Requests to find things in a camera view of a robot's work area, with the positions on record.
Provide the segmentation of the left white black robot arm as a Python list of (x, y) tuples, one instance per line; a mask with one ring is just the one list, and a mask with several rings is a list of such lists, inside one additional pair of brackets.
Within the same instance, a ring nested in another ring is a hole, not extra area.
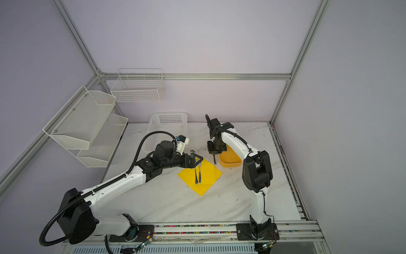
[(203, 157), (194, 152), (184, 153), (186, 144), (184, 136), (163, 141), (146, 157), (134, 161), (126, 172), (83, 191), (76, 188), (67, 191), (54, 219), (64, 233), (58, 241), (78, 244), (96, 235), (135, 239), (137, 223), (128, 213), (103, 215), (102, 209), (125, 192), (160, 176), (167, 168), (196, 168)]

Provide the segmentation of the metal spoon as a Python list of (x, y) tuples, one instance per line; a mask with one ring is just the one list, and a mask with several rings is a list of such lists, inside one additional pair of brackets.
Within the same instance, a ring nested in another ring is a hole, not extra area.
[(198, 180), (198, 176), (197, 176), (197, 169), (194, 169), (195, 172), (195, 184), (198, 185), (199, 184), (199, 180)]

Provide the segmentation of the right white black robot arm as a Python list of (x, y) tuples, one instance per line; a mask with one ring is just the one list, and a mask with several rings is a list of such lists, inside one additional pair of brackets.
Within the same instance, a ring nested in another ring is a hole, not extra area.
[(250, 232), (255, 240), (262, 240), (272, 233), (274, 218), (267, 214), (267, 193), (273, 180), (270, 156), (250, 145), (229, 123), (220, 123), (217, 118), (205, 115), (210, 141), (207, 142), (211, 155), (220, 155), (231, 148), (242, 161), (242, 180), (252, 192), (252, 211), (250, 214)]

